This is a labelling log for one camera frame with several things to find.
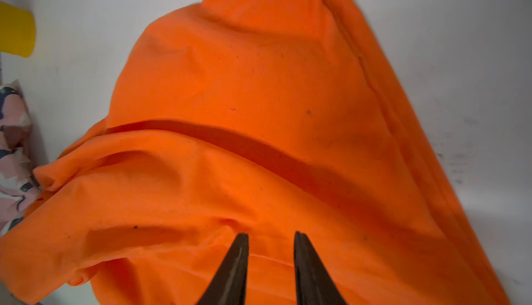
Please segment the orange cloth garment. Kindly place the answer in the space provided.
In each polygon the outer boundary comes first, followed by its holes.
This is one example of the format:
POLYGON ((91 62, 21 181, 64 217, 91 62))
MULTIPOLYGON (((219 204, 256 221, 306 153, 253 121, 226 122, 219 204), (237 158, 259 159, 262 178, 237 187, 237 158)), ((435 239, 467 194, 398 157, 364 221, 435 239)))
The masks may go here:
POLYGON ((194 304, 249 236, 248 304, 294 304, 296 232, 349 304, 508 304, 353 0, 202 0, 151 23, 108 115, 35 176, 1 281, 39 302, 194 304))

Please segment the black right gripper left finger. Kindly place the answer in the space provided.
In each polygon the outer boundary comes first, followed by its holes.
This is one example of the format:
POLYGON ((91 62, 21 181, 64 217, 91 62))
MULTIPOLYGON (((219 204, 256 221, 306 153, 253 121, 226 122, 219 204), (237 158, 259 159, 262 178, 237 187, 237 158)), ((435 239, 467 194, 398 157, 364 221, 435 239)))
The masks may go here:
POLYGON ((197 305, 244 305, 249 236, 238 234, 197 305))

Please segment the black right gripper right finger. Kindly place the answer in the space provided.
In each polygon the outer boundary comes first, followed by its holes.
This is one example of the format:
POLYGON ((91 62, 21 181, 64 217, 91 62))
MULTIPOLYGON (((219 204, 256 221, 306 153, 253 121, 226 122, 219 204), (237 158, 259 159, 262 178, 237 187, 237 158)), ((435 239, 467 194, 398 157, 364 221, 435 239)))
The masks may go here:
POLYGON ((305 305, 347 305, 308 236, 295 233, 296 302, 305 305))

